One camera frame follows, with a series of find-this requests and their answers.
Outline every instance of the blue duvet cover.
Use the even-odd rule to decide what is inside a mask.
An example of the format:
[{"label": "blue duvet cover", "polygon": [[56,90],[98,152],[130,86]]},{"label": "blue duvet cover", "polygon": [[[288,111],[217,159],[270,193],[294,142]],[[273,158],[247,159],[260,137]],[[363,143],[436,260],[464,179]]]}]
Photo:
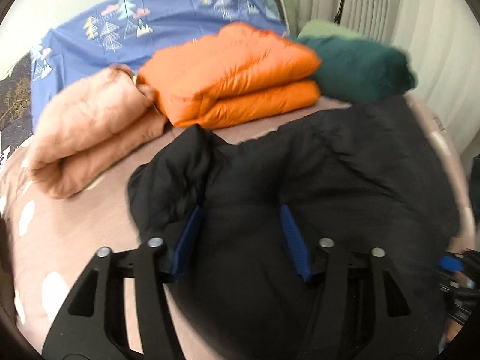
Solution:
[{"label": "blue duvet cover", "polygon": [[107,0],[49,30],[31,52],[34,128],[65,86],[113,63],[136,71],[155,50],[217,33],[232,21],[279,35],[287,30],[271,0]]}]

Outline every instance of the metal screw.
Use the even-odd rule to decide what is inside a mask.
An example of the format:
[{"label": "metal screw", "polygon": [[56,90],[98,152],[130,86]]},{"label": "metal screw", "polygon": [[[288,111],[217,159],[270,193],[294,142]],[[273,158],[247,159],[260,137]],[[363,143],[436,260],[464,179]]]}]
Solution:
[{"label": "metal screw", "polygon": [[163,240],[159,237],[153,237],[148,240],[147,245],[151,248],[157,248],[163,245]]},{"label": "metal screw", "polygon": [[330,238],[322,238],[318,243],[323,248],[333,248],[335,246],[335,242]]},{"label": "metal screw", "polygon": [[98,257],[107,257],[111,252],[112,252],[112,249],[104,246],[104,247],[101,247],[100,249],[97,250],[97,256]]},{"label": "metal screw", "polygon": [[374,247],[371,250],[371,254],[373,257],[378,257],[378,258],[382,258],[386,256],[386,252],[381,247]]}]

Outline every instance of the orange folded comforter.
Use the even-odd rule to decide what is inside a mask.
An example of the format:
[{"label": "orange folded comforter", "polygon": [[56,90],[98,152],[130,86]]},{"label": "orange folded comforter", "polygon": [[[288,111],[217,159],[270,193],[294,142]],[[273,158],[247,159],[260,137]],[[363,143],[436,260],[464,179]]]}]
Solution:
[{"label": "orange folded comforter", "polygon": [[158,50],[138,72],[176,127],[234,126],[308,107],[320,96],[304,78],[320,66],[315,52],[244,23]]}]

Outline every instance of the white polka dot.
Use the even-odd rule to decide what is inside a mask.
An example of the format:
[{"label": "white polka dot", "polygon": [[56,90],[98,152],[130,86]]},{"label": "white polka dot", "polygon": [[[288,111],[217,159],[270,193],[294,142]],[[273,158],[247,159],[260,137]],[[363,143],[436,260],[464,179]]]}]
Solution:
[{"label": "white polka dot", "polygon": [[57,316],[67,295],[67,284],[59,273],[52,272],[45,278],[42,283],[42,305],[50,322]]},{"label": "white polka dot", "polygon": [[25,139],[20,146],[21,147],[27,147],[32,142],[32,139],[33,139],[33,135],[28,137],[27,139]]},{"label": "white polka dot", "polygon": [[0,155],[0,170],[3,170],[5,161],[7,161],[8,155],[10,154],[10,148],[11,146],[7,147]]},{"label": "white polka dot", "polygon": [[25,194],[27,193],[28,191],[28,188],[30,188],[30,186],[32,185],[33,181],[30,180],[26,185],[25,187],[23,188],[23,192],[22,192],[22,196],[25,196]]},{"label": "white polka dot", "polygon": [[95,188],[98,184],[101,183],[101,181],[104,178],[105,178],[105,173],[102,173],[95,180],[93,180],[88,186],[85,187],[85,191],[89,191],[89,190],[92,190],[93,188]]},{"label": "white polka dot", "polygon": [[5,206],[7,205],[7,197],[6,196],[2,196],[0,198],[0,214],[3,215],[3,213],[5,212]]},{"label": "white polka dot", "polygon": [[448,144],[447,144],[445,138],[442,137],[442,135],[438,131],[434,131],[430,135],[431,135],[432,139],[434,141],[436,141],[436,143],[441,148],[443,153],[445,153],[445,155],[451,155],[450,149],[448,147]]},{"label": "white polka dot", "polygon": [[20,222],[18,224],[20,237],[24,236],[27,233],[28,225],[32,221],[33,214],[35,212],[35,202],[30,200],[22,210],[20,216]]},{"label": "white polka dot", "polygon": [[15,291],[15,309],[17,310],[18,317],[20,318],[20,322],[22,325],[25,325],[25,310],[23,309],[22,301],[20,300],[20,294],[18,291]]}]

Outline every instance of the blue object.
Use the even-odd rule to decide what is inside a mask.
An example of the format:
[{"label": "blue object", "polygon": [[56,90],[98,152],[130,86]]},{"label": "blue object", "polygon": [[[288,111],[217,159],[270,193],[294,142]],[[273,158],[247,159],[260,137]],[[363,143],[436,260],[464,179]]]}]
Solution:
[{"label": "blue object", "polygon": [[309,281],[312,278],[310,266],[310,252],[305,245],[302,234],[295,223],[289,207],[284,204],[280,209],[280,220],[282,222],[283,234],[287,245],[289,245],[290,255],[297,273],[303,278],[303,281]]},{"label": "blue object", "polygon": [[232,21],[287,30],[264,0],[107,0],[32,48],[32,118],[67,85],[114,63],[140,68],[155,52],[217,33]]},{"label": "blue object", "polygon": [[172,266],[170,274],[174,278],[179,278],[185,274],[188,268],[191,252],[194,249],[195,240],[197,239],[200,225],[202,224],[203,210],[196,206],[193,210],[183,233],[178,241],[175,252],[172,256]]},{"label": "blue object", "polygon": [[440,260],[440,266],[449,272],[462,272],[464,270],[462,261],[448,256]]}]

